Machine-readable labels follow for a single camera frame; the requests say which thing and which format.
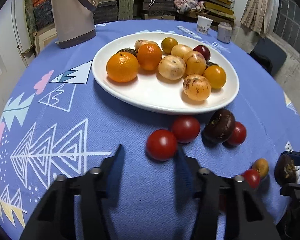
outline white paper cup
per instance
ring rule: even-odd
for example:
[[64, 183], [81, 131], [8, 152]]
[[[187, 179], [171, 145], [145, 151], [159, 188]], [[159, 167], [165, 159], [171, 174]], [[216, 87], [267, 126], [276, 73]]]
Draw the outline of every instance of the white paper cup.
[[198, 15], [197, 32], [207, 34], [213, 20]]

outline table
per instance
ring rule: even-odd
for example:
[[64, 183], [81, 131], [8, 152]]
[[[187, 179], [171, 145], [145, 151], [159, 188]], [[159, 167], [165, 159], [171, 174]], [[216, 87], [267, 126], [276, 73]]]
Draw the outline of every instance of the table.
[[[300, 149], [300, 116], [274, 79], [233, 43], [222, 44], [213, 30], [196, 33], [193, 23], [165, 20], [120, 21], [96, 26], [97, 36], [69, 49], [48, 45], [33, 60], [11, 94], [0, 120], [0, 224], [12, 240], [21, 232], [57, 174], [84, 174], [125, 147], [116, 206], [105, 202], [111, 239], [189, 239], [197, 201], [175, 188], [173, 160], [145, 156], [148, 135], [168, 128], [174, 116], [148, 112], [106, 93], [90, 70], [96, 52], [110, 41], [136, 32], [171, 32], [212, 44], [234, 66], [240, 80], [227, 107], [247, 128], [246, 141], [228, 149], [206, 147], [200, 136], [184, 150], [202, 167], [233, 177], [266, 158], [270, 179], [257, 194], [278, 223], [289, 199], [280, 196], [274, 167], [288, 143]], [[204, 127], [207, 115], [197, 118]], [[218, 239], [225, 217], [219, 216]]]

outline beige thermos jug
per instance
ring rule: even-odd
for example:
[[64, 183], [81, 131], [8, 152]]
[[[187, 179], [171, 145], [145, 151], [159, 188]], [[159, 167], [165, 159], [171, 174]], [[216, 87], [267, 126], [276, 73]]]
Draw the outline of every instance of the beige thermos jug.
[[69, 48], [96, 36], [93, 12], [99, 0], [51, 0], [60, 48]]

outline white oval plate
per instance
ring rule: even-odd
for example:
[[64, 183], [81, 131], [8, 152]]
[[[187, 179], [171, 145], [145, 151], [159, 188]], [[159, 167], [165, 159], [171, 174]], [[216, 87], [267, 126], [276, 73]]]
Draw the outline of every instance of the white oval plate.
[[102, 47], [92, 61], [92, 73], [98, 84], [109, 94], [133, 106], [165, 114], [201, 114], [227, 106], [237, 96], [239, 78], [230, 62], [214, 48], [209, 47], [211, 62], [217, 63], [227, 75], [226, 84], [201, 102], [190, 100], [183, 92], [183, 78], [169, 81], [159, 73], [146, 73], [140, 69], [138, 77], [128, 83], [117, 83], [107, 77], [106, 64], [120, 49], [132, 48], [137, 40], [155, 41], [161, 45], [166, 37], [175, 38], [179, 44], [194, 48], [202, 43], [172, 33], [136, 33], [118, 38]]

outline thermos base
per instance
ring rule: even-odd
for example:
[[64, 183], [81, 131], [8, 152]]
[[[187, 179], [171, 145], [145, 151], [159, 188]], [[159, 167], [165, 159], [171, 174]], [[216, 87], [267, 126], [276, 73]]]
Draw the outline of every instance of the thermos base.
[[59, 41], [59, 47], [62, 49], [70, 48], [85, 41], [88, 41], [96, 36], [96, 30], [93, 29], [91, 32], [85, 33], [79, 37], [67, 40], [67, 41]]

